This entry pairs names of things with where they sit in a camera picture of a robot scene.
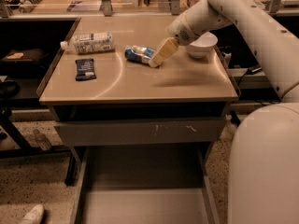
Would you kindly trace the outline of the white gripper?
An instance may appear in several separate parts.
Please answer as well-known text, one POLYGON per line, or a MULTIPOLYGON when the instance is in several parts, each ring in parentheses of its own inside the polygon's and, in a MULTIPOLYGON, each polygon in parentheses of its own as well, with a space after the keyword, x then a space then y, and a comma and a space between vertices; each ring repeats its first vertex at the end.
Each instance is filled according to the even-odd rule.
POLYGON ((172 56, 178 50, 178 44, 188 46, 199 38, 188 23, 187 13, 183 12, 177 16, 167 27, 167 32, 171 37, 162 41, 157 50, 149 59, 150 67, 160 66, 164 60, 172 56))

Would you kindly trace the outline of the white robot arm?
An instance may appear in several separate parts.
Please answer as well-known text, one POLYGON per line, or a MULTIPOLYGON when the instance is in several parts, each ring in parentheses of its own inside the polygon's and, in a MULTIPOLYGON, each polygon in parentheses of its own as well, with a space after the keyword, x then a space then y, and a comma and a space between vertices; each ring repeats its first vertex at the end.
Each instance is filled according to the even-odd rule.
POLYGON ((279 101, 248 114, 235 131, 227 224, 299 224, 299 39, 256 0, 200 0, 168 26, 149 64, 229 24, 262 69, 247 77, 249 86, 270 88, 279 101))

